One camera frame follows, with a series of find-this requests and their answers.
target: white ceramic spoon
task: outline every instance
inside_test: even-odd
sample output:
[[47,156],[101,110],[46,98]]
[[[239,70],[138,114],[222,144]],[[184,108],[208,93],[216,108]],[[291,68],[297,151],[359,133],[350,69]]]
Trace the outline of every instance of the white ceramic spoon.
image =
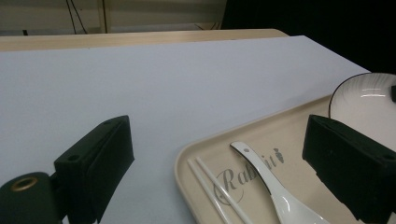
[[294,196],[280,184],[256,152],[247,144],[243,142],[233,142],[231,143],[231,147],[245,157],[262,178],[262,181],[271,194],[277,216],[281,223],[329,223],[305,204],[294,198]]

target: tray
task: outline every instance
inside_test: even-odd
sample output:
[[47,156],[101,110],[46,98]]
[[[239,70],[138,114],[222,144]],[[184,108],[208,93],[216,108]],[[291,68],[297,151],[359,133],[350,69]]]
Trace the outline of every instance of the tray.
[[[187,163],[188,159],[194,161],[199,156],[253,223],[279,223],[264,184],[248,163],[230,148],[231,142],[243,141],[262,156],[262,160],[291,194],[329,222],[362,223],[332,195],[302,159],[308,115],[327,116],[329,102],[330,97],[324,97],[186,146],[177,156],[175,176],[196,221],[222,222]],[[201,173],[233,223],[243,223],[220,197],[209,178]]]

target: white plate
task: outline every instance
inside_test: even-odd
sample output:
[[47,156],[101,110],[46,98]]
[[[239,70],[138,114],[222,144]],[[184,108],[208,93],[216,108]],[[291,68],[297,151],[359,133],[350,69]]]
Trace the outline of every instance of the white plate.
[[396,103],[391,87],[396,75],[367,73],[338,86],[329,104],[329,117],[337,119],[376,142],[396,151]]

